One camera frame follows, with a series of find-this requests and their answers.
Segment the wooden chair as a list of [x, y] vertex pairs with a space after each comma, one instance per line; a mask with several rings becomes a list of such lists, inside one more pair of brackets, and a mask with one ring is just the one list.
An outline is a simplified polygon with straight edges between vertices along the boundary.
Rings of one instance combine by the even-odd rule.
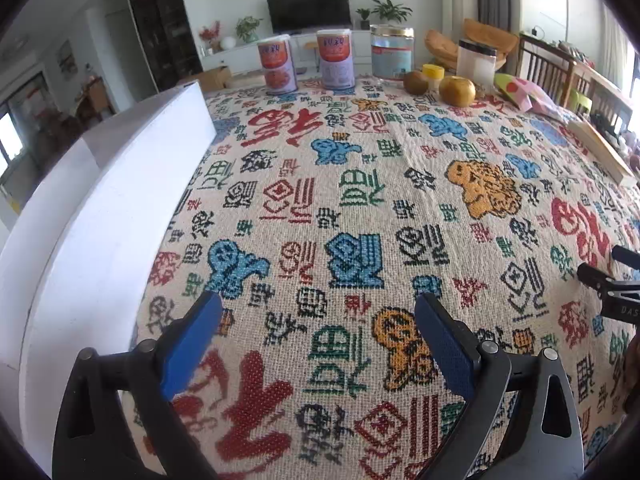
[[559, 47], [522, 32], [516, 73], [538, 84], [555, 104], [568, 107], [575, 91], [590, 99], [591, 111], [605, 117], [616, 132], [629, 126], [634, 112], [630, 99], [605, 76]]

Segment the pink fruit snack bag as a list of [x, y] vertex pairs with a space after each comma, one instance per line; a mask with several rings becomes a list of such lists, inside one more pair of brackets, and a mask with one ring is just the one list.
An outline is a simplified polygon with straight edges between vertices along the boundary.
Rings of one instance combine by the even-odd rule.
[[495, 74], [495, 87], [521, 112], [532, 112], [567, 124], [570, 113], [556, 105], [550, 96], [536, 84], [509, 74]]

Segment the yellow pear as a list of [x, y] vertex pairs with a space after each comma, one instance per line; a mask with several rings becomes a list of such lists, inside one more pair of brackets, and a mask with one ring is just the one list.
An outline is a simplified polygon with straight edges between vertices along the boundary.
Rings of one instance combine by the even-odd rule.
[[474, 82], [460, 76], [442, 78], [438, 91], [442, 102], [456, 107], [470, 106], [476, 98]]

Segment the black lid clear jar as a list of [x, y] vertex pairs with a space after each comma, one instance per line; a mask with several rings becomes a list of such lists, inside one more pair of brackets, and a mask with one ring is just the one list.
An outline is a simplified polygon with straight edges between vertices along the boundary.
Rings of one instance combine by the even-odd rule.
[[456, 73], [472, 80], [477, 88], [488, 92], [494, 88], [498, 51], [487, 44], [460, 39]]

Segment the small yellow lid jar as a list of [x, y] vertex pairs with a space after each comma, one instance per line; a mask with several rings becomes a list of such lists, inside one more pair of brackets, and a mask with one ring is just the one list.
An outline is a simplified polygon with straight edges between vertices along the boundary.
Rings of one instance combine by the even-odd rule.
[[431, 91], [439, 92], [439, 86], [446, 75], [445, 69], [436, 64], [423, 64], [422, 74], [428, 81], [428, 88]]

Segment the orange cushion chair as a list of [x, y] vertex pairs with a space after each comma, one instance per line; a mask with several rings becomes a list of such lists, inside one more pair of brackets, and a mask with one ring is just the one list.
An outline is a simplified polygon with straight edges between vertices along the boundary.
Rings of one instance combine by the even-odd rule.
[[430, 29], [424, 38], [428, 52], [434, 56], [439, 65], [448, 68], [448, 70], [454, 70], [457, 67], [460, 44], [494, 49], [497, 55], [496, 70], [500, 70], [519, 42], [518, 36], [510, 32], [470, 18], [464, 20], [463, 38], [457, 42], [435, 29]]

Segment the left orange label can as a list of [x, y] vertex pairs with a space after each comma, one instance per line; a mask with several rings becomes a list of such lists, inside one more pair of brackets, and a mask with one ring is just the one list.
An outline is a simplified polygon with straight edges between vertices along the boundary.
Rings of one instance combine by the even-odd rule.
[[273, 96], [295, 92], [297, 79], [291, 50], [291, 37], [279, 35], [258, 41], [267, 92]]

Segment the black glass cabinet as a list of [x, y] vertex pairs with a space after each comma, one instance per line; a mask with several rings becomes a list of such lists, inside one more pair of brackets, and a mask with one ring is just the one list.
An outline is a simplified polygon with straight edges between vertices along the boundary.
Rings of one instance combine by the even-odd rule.
[[152, 78], [160, 91], [201, 73], [183, 0], [129, 0]]

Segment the red flower vase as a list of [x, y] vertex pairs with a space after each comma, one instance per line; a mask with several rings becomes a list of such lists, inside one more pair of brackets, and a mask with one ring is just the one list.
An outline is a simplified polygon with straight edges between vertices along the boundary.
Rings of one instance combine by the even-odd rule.
[[203, 26], [198, 32], [198, 36], [206, 45], [209, 53], [217, 53], [220, 51], [220, 21], [213, 21], [209, 26]]

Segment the white tv cabinet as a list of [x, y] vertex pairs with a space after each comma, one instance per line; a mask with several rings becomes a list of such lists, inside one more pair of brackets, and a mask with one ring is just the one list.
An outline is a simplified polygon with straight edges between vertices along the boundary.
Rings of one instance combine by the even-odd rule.
[[[304, 68], [304, 76], [318, 77], [318, 48], [317, 36], [312, 34], [293, 35], [290, 38], [292, 58], [296, 70]], [[352, 60], [354, 61], [355, 74], [357, 76], [371, 75], [371, 39], [367, 30], [352, 31]], [[212, 70], [220, 66], [226, 66], [232, 75], [244, 74], [260, 70], [258, 47], [256, 42], [243, 44], [230, 50], [220, 51], [214, 54], [206, 54], [201, 59], [203, 70]]]

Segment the right orange label can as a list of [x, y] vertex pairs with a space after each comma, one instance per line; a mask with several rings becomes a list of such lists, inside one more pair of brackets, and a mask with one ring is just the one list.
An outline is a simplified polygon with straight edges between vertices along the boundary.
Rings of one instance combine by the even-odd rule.
[[317, 32], [322, 84], [330, 90], [355, 87], [350, 29], [321, 29]]

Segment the potted green plant left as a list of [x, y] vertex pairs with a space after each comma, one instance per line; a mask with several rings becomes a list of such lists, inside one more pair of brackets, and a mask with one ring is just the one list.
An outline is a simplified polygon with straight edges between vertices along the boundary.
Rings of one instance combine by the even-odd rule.
[[262, 22], [261, 18], [254, 18], [254, 16], [244, 16], [236, 22], [235, 33], [239, 40], [244, 44], [251, 44], [258, 39], [257, 29]]

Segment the potted green plant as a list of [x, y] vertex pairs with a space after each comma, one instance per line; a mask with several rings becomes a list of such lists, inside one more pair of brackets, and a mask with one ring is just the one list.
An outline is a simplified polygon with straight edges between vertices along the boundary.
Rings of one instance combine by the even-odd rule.
[[392, 0], [372, 0], [373, 13], [384, 23], [401, 24], [412, 17], [413, 10], [403, 3], [393, 3]]
[[235, 33], [239, 40], [244, 44], [251, 44], [258, 39], [257, 29], [262, 22], [261, 18], [254, 18], [254, 16], [244, 16], [236, 22]]

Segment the potted green plant right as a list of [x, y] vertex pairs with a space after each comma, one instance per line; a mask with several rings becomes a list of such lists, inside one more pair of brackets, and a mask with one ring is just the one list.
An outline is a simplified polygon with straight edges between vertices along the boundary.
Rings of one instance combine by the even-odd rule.
[[373, 13], [384, 23], [401, 24], [412, 17], [413, 10], [403, 3], [393, 3], [392, 0], [372, 0]]

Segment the black television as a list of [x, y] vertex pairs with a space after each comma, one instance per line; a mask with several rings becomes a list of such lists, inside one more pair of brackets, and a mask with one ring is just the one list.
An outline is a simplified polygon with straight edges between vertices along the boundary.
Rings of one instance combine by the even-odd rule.
[[267, 0], [267, 6], [277, 34], [352, 26], [349, 0]]

